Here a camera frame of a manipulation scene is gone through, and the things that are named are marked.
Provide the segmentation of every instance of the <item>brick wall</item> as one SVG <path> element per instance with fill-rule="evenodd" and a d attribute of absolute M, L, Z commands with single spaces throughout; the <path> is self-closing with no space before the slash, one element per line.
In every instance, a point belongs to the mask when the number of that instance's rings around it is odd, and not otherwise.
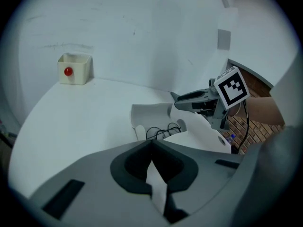
<path fill-rule="evenodd" d="M 247 87 L 249 88 L 251 97 L 270 96 L 270 88 L 265 83 L 263 83 L 261 80 L 259 80 L 249 72 L 241 68 L 239 69 L 241 71 L 241 74 L 243 75 Z M 244 135 L 246 133 L 246 119 L 242 119 L 239 117 L 229 117 L 229 123 L 231 130 L 229 132 L 223 133 L 223 135 L 227 138 L 231 134 L 234 134 L 236 137 L 234 138 L 233 144 L 236 147 L 239 147 L 239 144 L 243 140 Z M 268 125 L 255 121 L 250 121 L 249 133 L 241 147 L 240 154 L 245 154 L 247 152 L 247 148 L 251 144 L 264 142 L 272 134 L 282 131 L 283 128 L 284 127 L 281 125 Z"/>

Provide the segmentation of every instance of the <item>curved white wall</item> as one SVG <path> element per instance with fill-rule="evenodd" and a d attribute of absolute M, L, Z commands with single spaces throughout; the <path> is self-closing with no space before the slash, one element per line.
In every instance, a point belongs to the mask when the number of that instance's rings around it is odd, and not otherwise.
<path fill-rule="evenodd" d="M 232 33 L 229 59 L 275 85 L 300 48 L 296 33 L 273 0 L 235 0 L 238 24 Z"/>
<path fill-rule="evenodd" d="M 58 81 L 65 52 L 93 76 L 185 93 L 217 47 L 221 0 L 25 0 L 2 40 L 1 77 L 22 124 Z"/>

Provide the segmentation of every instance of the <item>white table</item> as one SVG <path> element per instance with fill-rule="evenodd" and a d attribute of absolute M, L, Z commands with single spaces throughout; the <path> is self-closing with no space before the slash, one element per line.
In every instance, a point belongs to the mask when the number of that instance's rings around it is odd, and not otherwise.
<path fill-rule="evenodd" d="M 130 124 L 132 104 L 173 102 L 168 92 L 109 80 L 90 79 L 83 86 L 55 84 L 21 128 L 10 160 L 10 187 L 29 198 L 81 157 L 137 141 Z M 210 129 L 201 116 L 185 113 L 199 117 L 200 124 Z M 172 142 L 178 142 L 177 135 Z M 216 151 L 228 153 L 230 148 Z"/>

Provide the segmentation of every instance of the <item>red button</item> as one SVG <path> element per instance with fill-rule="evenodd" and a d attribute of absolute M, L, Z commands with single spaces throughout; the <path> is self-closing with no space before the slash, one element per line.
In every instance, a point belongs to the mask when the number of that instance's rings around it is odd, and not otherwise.
<path fill-rule="evenodd" d="M 70 67 L 65 68 L 64 74 L 65 74 L 67 77 L 71 76 L 71 75 L 72 75 L 72 68 L 70 68 Z"/>

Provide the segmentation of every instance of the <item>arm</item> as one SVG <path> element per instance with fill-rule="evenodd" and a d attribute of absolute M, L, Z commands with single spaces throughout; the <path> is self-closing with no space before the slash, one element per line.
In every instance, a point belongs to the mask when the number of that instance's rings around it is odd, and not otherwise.
<path fill-rule="evenodd" d="M 282 115 L 272 97 L 249 97 L 246 99 L 250 120 L 265 124 L 284 124 Z M 232 107 L 228 115 L 235 116 L 239 105 Z M 243 103 L 237 117 L 246 118 Z"/>

